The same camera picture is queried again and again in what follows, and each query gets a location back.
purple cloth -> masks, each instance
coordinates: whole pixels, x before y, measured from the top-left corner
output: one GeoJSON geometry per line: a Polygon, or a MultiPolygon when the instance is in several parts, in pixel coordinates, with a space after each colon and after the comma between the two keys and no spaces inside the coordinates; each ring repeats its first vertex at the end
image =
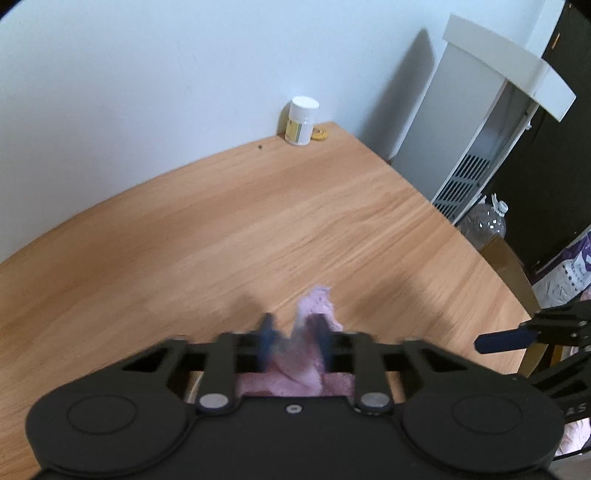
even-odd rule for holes
{"type": "Polygon", "coordinates": [[[315,287],[300,300],[291,337],[276,345],[276,351],[271,356],[266,372],[241,374],[238,377],[238,395],[353,395],[353,375],[324,373],[322,357],[308,325],[311,314],[323,313],[332,331],[343,330],[343,326],[335,319],[334,307],[329,301],[329,291],[327,287],[315,287]]]}

metal pin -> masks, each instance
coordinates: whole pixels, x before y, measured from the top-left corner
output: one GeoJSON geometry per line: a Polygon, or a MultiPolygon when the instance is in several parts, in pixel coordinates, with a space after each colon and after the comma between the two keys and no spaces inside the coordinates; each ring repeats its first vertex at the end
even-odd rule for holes
{"type": "Polygon", "coordinates": [[[361,403],[369,408],[383,408],[390,403],[385,393],[369,392],[361,397],[361,403]]]}
{"type": "Polygon", "coordinates": [[[208,393],[199,399],[199,404],[204,408],[211,408],[217,410],[218,408],[224,408],[228,402],[228,397],[221,393],[208,393]]]}

bottle cap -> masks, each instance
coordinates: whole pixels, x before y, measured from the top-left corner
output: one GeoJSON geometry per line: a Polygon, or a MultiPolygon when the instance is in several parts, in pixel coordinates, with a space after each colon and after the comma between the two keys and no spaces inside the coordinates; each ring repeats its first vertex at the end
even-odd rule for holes
{"type": "Polygon", "coordinates": [[[291,100],[290,118],[298,123],[314,122],[320,104],[306,96],[296,96],[291,100]]]}

yellow label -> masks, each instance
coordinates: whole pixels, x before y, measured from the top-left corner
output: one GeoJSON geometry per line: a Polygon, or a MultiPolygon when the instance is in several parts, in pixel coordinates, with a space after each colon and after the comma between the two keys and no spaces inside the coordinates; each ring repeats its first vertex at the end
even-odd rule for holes
{"type": "Polygon", "coordinates": [[[287,129],[285,129],[285,137],[293,142],[298,143],[300,140],[301,124],[294,122],[292,119],[287,121],[287,129]]]}

wood grain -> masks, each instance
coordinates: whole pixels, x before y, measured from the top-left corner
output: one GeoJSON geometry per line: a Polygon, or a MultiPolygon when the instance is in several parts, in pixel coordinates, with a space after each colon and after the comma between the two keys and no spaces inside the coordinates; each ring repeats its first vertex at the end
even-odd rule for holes
{"type": "Polygon", "coordinates": [[[36,471],[23,425],[47,391],[171,335],[251,329],[265,311],[287,330],[318,284],[347,330],[517,370],[521,353],[472,347],[527,318],[515,297],[398,173],[327,129],[307,147],[271,137],[157,177],[0,265],[0,477],[36,471]]]}

